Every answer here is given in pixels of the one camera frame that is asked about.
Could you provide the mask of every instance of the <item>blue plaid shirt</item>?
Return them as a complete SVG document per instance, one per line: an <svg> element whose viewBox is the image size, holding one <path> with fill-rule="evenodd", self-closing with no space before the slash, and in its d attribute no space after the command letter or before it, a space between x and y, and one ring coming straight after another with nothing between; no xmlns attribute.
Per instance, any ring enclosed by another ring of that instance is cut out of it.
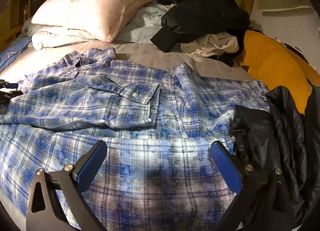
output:
<svg viewBox="0 0 320 231"><path fill-rule="evenodd" d="M235 194L209 160L210 144L232 152L235 105L269 111L268 90L201 77L185 63L174 72L116 60L108 48L26 76L24 95L0 116L0 187L26 214L38 168L61 170L104 140L106 160L83 197L107 230L211 230Z"/></svg>

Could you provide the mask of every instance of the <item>mattress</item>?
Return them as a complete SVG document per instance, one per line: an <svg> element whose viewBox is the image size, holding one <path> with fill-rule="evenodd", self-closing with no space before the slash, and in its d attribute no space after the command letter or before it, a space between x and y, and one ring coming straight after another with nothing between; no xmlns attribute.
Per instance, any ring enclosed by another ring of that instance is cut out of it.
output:
<svg viewBox="0 0 320 231"><path fill-rule="evenodd" d="M101 41L90 41L57 48L45 48L41 51L35 51L33 48L28 48L14 61L14 63L12 63L0 74L0 78L8 82L15 83L23 75L37 72L46 65L58 61L61 57L72 51L84 53L91 48L105 49L108 47L114 47L116 49L117 59L129 60L141 65L155 67L168 72L173 72L173 68L176 65L186 62L201 76L242 81L253 80L253 78L237 63L234 64L234 67L229 67L226 64L216 60L198 57L195 58L191 54L177 52L164 53L154 45L124 42L106 43ZM25 231L26 222L24 215L7 198L1 189L0 201L16 225L22 231Z"/></svg>

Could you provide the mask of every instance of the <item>orange cushion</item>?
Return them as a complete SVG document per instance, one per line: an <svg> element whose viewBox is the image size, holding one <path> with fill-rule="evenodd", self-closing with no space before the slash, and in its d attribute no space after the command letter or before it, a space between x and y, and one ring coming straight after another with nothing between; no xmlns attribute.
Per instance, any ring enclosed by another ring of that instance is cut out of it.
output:
<svg viewBox="0 0 320 231"><path fill-rule="evenodd" d="M244 51L238 59L248 66L248 73L262 80L272 90L285 86L291 92L296 107L304 114L311 87L306 77L286 48L267 36L248 30L244 37Z"/></svg>

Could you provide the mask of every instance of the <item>white button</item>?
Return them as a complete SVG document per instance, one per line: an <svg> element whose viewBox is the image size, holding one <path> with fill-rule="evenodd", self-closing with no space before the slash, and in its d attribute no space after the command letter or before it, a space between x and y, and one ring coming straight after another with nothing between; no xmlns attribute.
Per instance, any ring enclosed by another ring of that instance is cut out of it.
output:
<svg viewBox="0 0 320 231"><path fill-rule="evenodd" d="M138 92L134 92L134 93L132 94L132 96L133 96L133 97L139 97L139 94L138 94Z"/></svg>

